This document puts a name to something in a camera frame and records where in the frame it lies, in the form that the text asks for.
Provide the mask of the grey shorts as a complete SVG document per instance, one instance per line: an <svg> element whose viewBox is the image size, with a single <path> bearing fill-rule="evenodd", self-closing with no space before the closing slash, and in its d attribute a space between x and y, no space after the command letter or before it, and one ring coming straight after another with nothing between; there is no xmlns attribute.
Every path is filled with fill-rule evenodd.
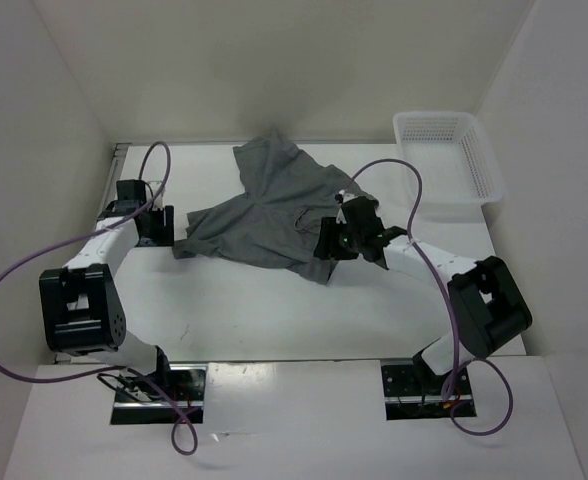
<svg viewBox="0 0 588 480"><path fill-rule="evenodd" d="M186 237L173 246L176 259L221 258L267 269L286 269L325 285L338 265L313 256L321 219L335 216L343 188L374 196L350 176L312 156L277 130L233 149L244 192L187 214Z"/></svg>

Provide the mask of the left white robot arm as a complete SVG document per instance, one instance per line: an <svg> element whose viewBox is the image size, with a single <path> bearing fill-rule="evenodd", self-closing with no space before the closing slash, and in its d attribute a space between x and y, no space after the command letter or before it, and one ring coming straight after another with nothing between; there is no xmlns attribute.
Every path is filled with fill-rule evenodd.
<svg viewBox="0 0 588 480"><path fill-rule="evenodd" d="M40 275L45 339L56 353L134 368L139 389L159 400L174 385L168 359L128 331L114 277L130 250L174 244L174 207L163 204L160 181L123 180L116 192L98 216L97 235L63 267Z"/></svg>

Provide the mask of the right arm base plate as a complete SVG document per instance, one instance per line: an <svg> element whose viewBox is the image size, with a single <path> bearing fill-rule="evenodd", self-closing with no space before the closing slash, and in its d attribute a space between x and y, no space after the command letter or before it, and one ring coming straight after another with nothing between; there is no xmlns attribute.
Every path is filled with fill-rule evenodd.
<svg viewBox="0 0 588 480"><path fill-rule="evenodd" d="M452 410L456 418L477 416L466 369L448 401L441 395L446 376L434 376L410 359L382 362L380 372L388 421L449 418Z"/></svg>

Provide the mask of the white plastic basket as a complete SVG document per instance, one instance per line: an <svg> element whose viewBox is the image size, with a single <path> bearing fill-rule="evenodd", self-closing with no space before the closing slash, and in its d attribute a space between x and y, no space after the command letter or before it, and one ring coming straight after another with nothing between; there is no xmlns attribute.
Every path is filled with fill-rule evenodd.
<svg viewBox="0 0 588 480"><path fill-rule="evenodd" d="M398 155L420 173L406 175L423 204L483 206L503 199L505 185L481 122L454 111L399 112L393 117Z"/></svg>

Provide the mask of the aluminium table frame rail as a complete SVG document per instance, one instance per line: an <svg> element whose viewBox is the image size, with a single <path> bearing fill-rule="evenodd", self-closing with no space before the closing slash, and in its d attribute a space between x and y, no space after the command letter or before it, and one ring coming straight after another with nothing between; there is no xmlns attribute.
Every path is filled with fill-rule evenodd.
<svg viewBox="0 0 588 480"><path fill-rule="evenodd" d="M102 198L98 207L98 213L101 213L115 198L116 182L120 179L123 163L127 156L129 147L130 143L117 143L114 147L106 184L103 189Z"/></svg>

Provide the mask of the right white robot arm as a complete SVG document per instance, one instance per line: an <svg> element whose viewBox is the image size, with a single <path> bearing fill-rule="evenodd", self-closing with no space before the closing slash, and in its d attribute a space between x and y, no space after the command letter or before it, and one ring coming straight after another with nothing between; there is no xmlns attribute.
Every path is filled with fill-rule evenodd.
<svg viewBox="0 0 588 480"><path fill-rule="evenodd" d="M412 378L420 391L438 391L455 366L491 356L531 326L530 309L502 259L462 257L413 239L401 227L386 228L365 196L342 191L337 200L337 215L321 220L316 258L363 258L445 294L455 325L414 356Z"/></svg>

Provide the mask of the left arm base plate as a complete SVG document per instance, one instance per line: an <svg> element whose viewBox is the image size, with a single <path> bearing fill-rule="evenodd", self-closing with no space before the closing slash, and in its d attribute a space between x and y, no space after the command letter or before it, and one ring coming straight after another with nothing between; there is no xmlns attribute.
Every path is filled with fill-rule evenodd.
<svg viewBox="0 0 588 480"><path fill-rule="evenodd" d="M145 381L131 375L103 373L98 380L114 392L110 424L170 425L179 415ZM163 385L165 393L183 410L193 424L201 424L204 415L206 367L183 366L170 370Z"/></svg>

